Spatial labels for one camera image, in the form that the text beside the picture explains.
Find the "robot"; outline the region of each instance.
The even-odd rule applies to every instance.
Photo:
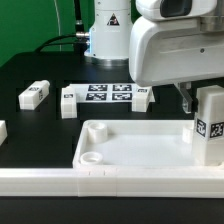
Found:
[[[224,161],[224,89],[188,94],[191,81],[224,77],[223,0],[137,0],[142,14],[130,39],[129,71],[140,86],[174,84],[195,113],[192,150],[201,165]]]

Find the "cable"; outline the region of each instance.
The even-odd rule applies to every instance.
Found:
[[[45,45],[48,45],[54,41],[57,41],[57,40],[63,40],[63,39],[66,39],[66,38],[76,38],[76,35],[75,34],[67,34],[67,35],[61,35],[61,36],[58,36],[58,37],[54,37],[54,38],[51,38],[50,40],[47,40],[46,42],[44,42],[41,46],[39,46],[35,52],[40,52],[39,49],[42,49],[44,48]]]
[[[52,43],[52,44],[45,44],[45,45],[41,45],[40,47],[38,47],[35,52],[36,53],[40,53],[42,49],[44,49],[45,47],[50,47],[50,46],[62,46],[62,45],[74,45],[74,44],[86,44],[86,41],[77,41],[77,42],[64,42],[64,43]]]
[[[76,32],[84,32],[84,25],[82,22],[82,16],[81,16],[81,7],[80,7],[80,1],[74,0],[74,7],[75,7],[75,30]]]
[[[61,19],[60,19],[60,14],[59,14],[59,10],[58,10],[57,0],[54,0],[54,5],[55,5],[57,21],[58,21],[58,35],[61,36]]]

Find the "white tray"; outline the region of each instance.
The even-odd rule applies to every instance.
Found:
[[[107,126],[108,137],[94,143],[89,127],[99,123]],[[189,125],[193,121],[85,122],[73,160],[79,174],[78,194],[223,197],[222,167],[198,166],[191,144],[182,141],[183,127]],[[99,133],[93,133],[96,140]],[[90,157],[83,164],[85,153]],[[103,158],[97,165],[95,154]]]

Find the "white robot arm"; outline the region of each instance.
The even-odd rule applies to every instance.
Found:
[[[148,9],[153,5],[151,2],[155,5],[164,1],[138,0],[137,4],[144,3]],[[211,4],[203,13],[210,12],[217,5],[216,0],[204,2]],[[219,10],[218,15],[196,18],[188,18],[191,17],[189,12],[185,17],[180,16],[181,19],[179,16],[163,17],[160,18],[162,21],[146,19],[148,15],[158,19],[155,14],[146,12],[134,24],[130,39],[129,70],[137,84],[155,86],[224,76],[222,11]]]

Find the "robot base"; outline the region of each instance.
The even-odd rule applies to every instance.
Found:
[[[125,59],[100,59],[85,55],[85,61],[95,65],[114,67],[114,66],[128,66],[128,58]]]

